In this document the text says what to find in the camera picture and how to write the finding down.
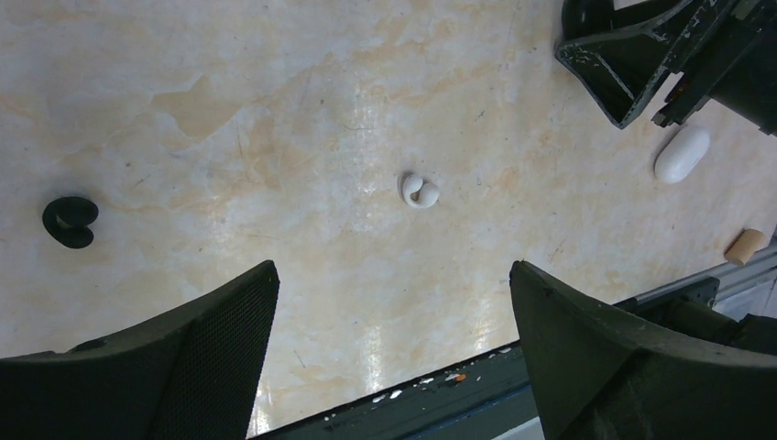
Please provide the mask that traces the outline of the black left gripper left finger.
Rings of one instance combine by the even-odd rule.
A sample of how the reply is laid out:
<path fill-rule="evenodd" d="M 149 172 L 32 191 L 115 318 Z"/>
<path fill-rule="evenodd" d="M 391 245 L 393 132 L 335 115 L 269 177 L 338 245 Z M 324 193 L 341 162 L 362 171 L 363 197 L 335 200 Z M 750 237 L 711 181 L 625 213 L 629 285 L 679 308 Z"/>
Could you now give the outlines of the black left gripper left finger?
<path fill-rule="evenodd" d="M 1 361 L 4 439 L 243 439 L 279 298 L 264 261 L 145 322 Z"/>

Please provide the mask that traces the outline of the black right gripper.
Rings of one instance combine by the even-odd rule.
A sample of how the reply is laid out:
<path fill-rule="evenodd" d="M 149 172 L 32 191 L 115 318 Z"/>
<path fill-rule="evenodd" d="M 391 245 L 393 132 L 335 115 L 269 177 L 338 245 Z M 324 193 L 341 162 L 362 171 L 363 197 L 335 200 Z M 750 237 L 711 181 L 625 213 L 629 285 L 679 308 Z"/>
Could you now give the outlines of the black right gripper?
<path fill-rule="evenodd" d="M 774 1 L 566 1 L 561 19 L 554 56 L 615 127 L 631 124 L 678 74 L 655 125 L 683 125 L 716 101 L 776 133 Z"/>

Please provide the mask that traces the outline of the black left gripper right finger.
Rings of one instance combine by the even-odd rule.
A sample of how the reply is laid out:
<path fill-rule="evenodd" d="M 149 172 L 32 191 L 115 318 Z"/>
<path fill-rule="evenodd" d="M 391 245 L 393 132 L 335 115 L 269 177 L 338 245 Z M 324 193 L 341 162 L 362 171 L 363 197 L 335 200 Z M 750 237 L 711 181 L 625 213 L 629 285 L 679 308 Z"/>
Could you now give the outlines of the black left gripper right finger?
<path fill-rule="evenodd" d="M 776 321 L 683 292 L 618 307 L 527 261 L 512 307 L 548 439 L 773 439 Z"/>

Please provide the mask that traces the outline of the black earbud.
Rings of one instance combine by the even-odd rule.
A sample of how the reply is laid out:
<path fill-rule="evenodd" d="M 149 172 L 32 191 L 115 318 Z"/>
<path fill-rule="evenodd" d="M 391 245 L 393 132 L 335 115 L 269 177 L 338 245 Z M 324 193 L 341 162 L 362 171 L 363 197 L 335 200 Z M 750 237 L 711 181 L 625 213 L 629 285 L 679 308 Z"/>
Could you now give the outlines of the black earbud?
<path fill-rule="evenodd" d="M 94 240 L 89 226 L 98 218 L 98 206 L 80 196 L 61 197 L 50 202 L 42 214 L 46 231 L 66 248 L 81 249 Z"/>

